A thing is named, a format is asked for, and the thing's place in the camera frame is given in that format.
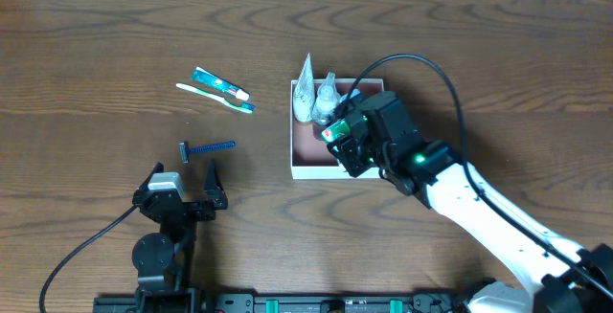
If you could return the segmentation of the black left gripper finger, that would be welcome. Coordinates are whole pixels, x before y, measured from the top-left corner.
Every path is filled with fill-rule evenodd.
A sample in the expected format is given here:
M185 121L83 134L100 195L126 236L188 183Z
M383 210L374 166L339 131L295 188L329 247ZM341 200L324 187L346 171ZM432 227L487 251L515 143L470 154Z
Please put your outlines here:
M212 159L208 165L203 190L216 210L226 210L228 208L228 198L218 177L214 159Z
M146 190L148 188L148 183L150 182L152 176L154 174L160 173L164 171L164 165L160 162L158 162L152 169L152 171L150 172L150 174L148 175L148 177L145 179L145 181L139 186L140 190Z

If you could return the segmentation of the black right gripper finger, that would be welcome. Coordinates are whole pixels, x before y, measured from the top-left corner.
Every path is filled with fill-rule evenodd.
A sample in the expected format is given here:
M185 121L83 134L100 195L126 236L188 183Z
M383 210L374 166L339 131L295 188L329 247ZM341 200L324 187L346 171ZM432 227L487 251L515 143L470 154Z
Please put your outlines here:
M371 136L356 138L347 135L327 144L327 149L350 177L357 178L375 167L374 141Z
M359 124L363 122L363 114L360 110L362 100L342 101L334 110L333 122L345 122L347 124Z

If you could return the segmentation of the green soap box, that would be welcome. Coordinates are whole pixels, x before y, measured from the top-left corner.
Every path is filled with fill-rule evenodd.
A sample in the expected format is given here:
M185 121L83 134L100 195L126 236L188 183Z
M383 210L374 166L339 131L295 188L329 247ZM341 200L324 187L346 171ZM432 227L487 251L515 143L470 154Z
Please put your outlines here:
M327 144L350 134L351 129L345 119L337 120L321 132L321 136Z

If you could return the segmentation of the clear spray bottle blue liquid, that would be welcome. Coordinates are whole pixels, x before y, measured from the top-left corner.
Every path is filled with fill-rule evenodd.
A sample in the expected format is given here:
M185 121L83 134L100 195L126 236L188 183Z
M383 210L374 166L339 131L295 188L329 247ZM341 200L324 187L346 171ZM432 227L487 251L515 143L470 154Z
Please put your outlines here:
M335 74L328 72L324 82L317 90L315 104L311 117L317 125L325 126L333 115L338 105L340 95L336 90Z

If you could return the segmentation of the white cardboard box pink inside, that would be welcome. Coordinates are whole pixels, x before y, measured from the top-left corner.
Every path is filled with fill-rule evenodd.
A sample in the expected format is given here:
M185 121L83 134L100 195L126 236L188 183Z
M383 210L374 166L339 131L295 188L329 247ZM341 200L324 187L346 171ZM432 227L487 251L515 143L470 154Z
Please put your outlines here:
M346 94L354 78L336 78L337 91ZM289 98L289 165L294 180L341 180L341 179L377 179L378 169L367 169L358 178L352 178L336 159L328 152L326 143L315 138L312 123L301 123L293 114L293 91L297 80L290 83ZM363 78L357 89L365 97L373 96L385 90L382 78Z

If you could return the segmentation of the white shampoo tube leaf print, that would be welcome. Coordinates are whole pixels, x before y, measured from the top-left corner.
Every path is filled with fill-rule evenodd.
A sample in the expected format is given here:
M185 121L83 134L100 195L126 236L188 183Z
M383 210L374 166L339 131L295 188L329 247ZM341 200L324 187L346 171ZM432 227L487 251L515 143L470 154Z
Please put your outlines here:
M300 123L311 122L311 111L314 103L315 88L312 64L310 55L307 55L293 91L292 107L295 119Z

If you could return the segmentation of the green toothpaste tube white cap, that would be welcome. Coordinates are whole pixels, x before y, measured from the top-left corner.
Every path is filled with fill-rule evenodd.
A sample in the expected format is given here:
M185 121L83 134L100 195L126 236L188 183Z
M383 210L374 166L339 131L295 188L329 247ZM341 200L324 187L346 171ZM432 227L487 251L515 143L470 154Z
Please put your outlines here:
M191 75L191 80L214 88L240 101L248 101L250 99L250 94L242 88L236 86L234 83L231 83L228 80L225 80L224 78L212 74L201 67L195 68Z

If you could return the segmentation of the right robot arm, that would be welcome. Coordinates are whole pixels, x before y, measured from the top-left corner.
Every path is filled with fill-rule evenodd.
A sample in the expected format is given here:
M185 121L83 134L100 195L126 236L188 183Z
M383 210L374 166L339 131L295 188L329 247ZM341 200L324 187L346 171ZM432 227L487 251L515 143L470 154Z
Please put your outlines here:
M376 168L472 235L518 279L484 280L456 297L455 312L609 312L612 249L587 250L537 222L441 140L426 141L394 92L343 97L322 136L346 172Z

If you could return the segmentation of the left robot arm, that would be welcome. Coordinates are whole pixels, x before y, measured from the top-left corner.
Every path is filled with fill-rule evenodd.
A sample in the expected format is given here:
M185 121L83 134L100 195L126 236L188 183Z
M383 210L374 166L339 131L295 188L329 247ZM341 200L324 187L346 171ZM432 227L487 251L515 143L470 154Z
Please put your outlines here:
M203 191L203 199L186 201L180 174L165 171L158 163L134 192L133 207L159 225L157 233L143 236L132 251L140 292L170 296L191 290L196 225L214 220L218 211L228 208L215 161L209 162Z

